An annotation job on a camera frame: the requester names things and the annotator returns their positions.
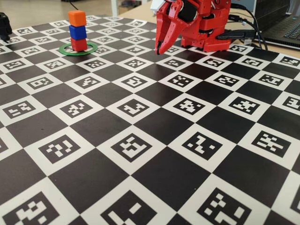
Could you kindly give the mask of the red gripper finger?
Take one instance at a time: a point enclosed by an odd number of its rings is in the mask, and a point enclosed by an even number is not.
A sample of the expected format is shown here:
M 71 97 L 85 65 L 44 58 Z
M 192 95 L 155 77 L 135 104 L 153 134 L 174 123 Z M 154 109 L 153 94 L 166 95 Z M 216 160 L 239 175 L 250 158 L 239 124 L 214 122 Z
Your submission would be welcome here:
M 171 22 L 167 33 L 157 46 L 157 54 L 165 53 L 176 41 L 180 33 L 186 28 L 185 23 Z
M 166 13 L 157 12 L 157 29 L 156 29 L 156 42 L 155 53 L 163 54 L 175 42 L 171 30 L 169 30 L 171 20 Z

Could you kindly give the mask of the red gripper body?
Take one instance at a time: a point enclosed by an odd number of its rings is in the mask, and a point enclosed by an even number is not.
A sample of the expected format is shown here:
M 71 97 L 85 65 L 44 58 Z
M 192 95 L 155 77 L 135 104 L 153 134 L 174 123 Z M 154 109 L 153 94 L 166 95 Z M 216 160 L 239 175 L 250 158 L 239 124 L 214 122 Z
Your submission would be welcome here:
M 182 39 L 196 39 L 199 36 L 201 4 L 197 0 L 157 0 L 156 16 L 157 12 L 166 13 L 171 22 L 185 23 L 186 28 L 179 36 Z

